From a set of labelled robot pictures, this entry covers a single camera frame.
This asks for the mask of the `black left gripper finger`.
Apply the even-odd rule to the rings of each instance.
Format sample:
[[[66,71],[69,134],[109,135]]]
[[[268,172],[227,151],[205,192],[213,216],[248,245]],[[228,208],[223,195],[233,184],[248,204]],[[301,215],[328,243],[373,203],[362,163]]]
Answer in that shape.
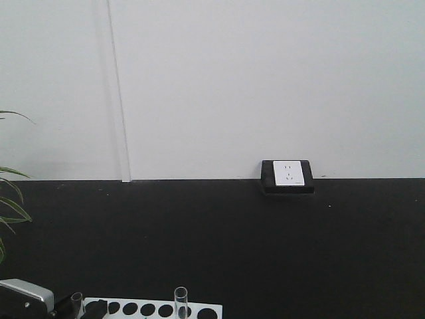
[[[103,319],[108,313],[108,302],[106,300],[97,300],[85,305],[85,311],[81,319]]]
[[[55,302],[54,309],[49,312],[50,319],[72,319],[77,317],[77,303],[72,294]]]

